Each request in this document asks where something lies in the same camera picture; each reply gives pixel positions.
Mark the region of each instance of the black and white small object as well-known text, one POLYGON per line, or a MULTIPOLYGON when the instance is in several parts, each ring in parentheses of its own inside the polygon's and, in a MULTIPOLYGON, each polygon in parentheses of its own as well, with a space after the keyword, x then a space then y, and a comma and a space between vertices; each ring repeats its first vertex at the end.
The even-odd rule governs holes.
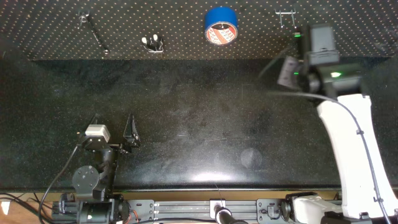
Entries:
POLYGON ((149 41, 146 37, 141 39, 141 44, 150 53, 162 53, 163 52, 163 40, 158 35, 154 34, 153 38, 149 37, 149 41))

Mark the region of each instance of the green light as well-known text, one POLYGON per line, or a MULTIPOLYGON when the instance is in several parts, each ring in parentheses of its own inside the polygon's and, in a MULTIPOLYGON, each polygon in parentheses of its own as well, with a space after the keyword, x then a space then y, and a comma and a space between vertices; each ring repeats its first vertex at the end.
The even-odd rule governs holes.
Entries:
POLYGON ((332 73, 330 73, 330 75, 331 75, 332 78, 337 78, 340 75, 342 75, 342 73, 340 73, 340 72, 332 72, 332 73))

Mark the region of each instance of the perforated board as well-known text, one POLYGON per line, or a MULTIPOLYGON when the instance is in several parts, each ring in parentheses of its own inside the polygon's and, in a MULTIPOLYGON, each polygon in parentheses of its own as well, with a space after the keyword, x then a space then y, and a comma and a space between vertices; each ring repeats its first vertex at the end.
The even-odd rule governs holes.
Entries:
POLYGON ((292 42, 292 18, 275 10, 295 9, 297 26, 329 23, 341 56, 391 56, 398 52, 398 1, 127 1, 2 0, 0 34, 32 60, 273 58, 292 42), (215 46, 204 36, 204 16, 214 7, 238 16, 238 38, 215 46), (90 11, 111 53, 105 57, 78 11, 90 11), (148 53, 140 40, 165 40, 164 53, 148 53))

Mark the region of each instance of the blue tape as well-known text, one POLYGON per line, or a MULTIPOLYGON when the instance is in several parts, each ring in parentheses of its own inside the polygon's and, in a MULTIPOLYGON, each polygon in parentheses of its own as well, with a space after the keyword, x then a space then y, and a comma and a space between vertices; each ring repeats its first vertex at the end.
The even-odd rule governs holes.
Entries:
POLYGON ((228 7, 217 7, 207 12, 205 15, 205 36, 213 44, 223 45, 232 42, 238 36, 238 20, 235 12, 228 7), (212 27, 218 24, 227 24, 231 29, 216 30, 212 27))

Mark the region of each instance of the black table surface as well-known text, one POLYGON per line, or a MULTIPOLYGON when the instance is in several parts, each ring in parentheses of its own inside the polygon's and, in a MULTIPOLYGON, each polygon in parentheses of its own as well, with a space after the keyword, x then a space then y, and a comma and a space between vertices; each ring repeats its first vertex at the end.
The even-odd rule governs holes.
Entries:
MULTIPOLYGON (((350 58, 366 68, 373 123, 387 176, 398 186, 396 58, 350 58)), ((119 158, 116 190, 337 189, 326 130, 311 102, 267 95, 281 61, 2 60, 0 189, 43 191, 98 113, 111 142, 127 116, 142 146, 119 158)), ((79 151, 53 190, 93 156, 79 151)))

